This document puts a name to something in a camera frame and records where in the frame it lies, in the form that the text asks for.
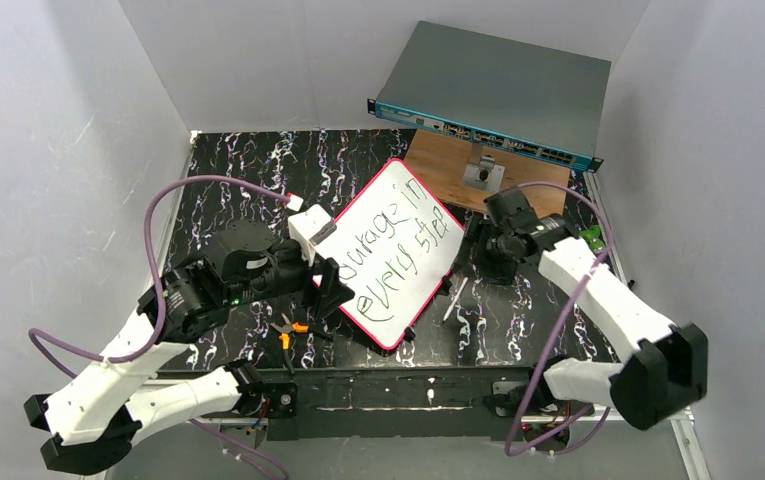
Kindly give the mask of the white whiteboard marker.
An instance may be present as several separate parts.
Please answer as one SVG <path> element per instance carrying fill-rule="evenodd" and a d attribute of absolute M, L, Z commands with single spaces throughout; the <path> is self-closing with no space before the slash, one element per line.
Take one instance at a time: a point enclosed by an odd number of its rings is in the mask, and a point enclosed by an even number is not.
<path fill-rule="evenodd" d="M 448 305 L 443 317 L 442 322 L 446 323 L 447 320 L 451 317 L 453 310 L 455 309 L 456 305 L 458 304 L 464 290 L 466 289 L 467 284 L 469 283 L 469 278 L 464 277 L 460 283 L 460 285 L 456 288 L 454 294 L 452 295 L 452 298 L 450 300 L 450 304 Z"/>

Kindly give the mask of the pink framed whiteboard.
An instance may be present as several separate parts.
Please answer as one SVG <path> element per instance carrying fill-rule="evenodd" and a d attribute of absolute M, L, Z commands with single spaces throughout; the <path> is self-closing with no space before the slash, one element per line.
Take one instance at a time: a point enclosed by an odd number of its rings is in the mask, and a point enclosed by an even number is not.
<path fill-rule="evenodd" d="M 377 346 L 405 338 L 449 273 L 464 227 L 400 159 L 389 161 L 316 248 L 355 294 L 341 305 Z"/>

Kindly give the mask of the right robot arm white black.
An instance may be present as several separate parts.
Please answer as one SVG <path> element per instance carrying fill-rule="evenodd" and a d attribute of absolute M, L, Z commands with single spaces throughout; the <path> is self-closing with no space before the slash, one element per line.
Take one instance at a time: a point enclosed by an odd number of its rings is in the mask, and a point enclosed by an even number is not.
<path fill-rule="evenodd" d="M 537 216 L 521 188 L 484 203 L 486 215 L 466 223 L 453 268 L 471 264 L 484 279 L 508 284 L 522 265 L 535 267 L 568 295 L 563 313 L 579 307 L 618 357 L 603 363 L 544 352 L 524 386 L 492 395 L 495 404 L 518 415 L 570 401 L 599 404 L 647 430 L 706 397 L 709 340 L 699 326 L 678 325 L 642 301 L 605 264 L 604 251 L 593 253 L 560 215 Z"/>

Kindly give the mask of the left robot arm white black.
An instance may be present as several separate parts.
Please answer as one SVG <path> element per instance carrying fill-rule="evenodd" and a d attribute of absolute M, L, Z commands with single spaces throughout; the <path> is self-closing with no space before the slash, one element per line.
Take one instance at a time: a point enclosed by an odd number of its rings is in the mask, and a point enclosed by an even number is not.
<path fill-rule="evenodd" d="M 289 219 L 287 238 L 247 219 L 229 223 L 201 250 L 165 272 L 102 352 L 52 394 L 24 405 L 34 428 L 47 431 L 41 456 L 49 470 L 90 476 L 109 469 L 139 442 L 211 413 L 257 413 L 268 388 L 248 362 L 233 361 L 198 378 L 143 392 L 165 363 L 257 301 L 301 294 L 320 319 L 353 292 L 335 260 L 318 254 L 333 220 Z"/>

